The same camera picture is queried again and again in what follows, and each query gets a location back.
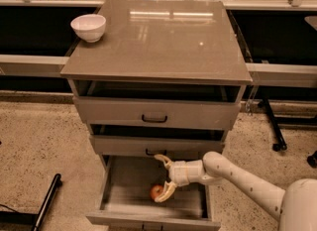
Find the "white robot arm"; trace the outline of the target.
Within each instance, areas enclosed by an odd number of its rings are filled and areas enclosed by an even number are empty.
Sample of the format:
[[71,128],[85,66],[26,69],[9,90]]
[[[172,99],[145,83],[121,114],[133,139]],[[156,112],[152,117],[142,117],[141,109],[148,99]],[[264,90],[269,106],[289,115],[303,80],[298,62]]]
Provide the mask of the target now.
[[154,155],[168,171],[155,202],[168,200],[178,187],[193,182],[210,185],[221,177],[228,180],[278,222],[278,231],[317,231],[317,180],[303,178],[287,189],[249,173],[231,163],[223,155],[208,152],[202,160],[175,161],[161,154]]

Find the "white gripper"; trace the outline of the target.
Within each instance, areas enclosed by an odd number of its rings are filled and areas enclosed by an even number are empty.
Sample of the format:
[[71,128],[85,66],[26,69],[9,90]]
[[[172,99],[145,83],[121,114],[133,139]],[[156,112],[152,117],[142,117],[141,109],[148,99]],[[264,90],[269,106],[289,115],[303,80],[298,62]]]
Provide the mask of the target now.
[[163,192],[154,202],[164,202],[168,200],[175,192],[177,187],[186,186],[194,182],[202,183],[205,175],[203,162],[198,161],[176,161],[173,162],[169,157],[156,154],[154,158],[161,161],[168,170],[169,182],[163,185]]

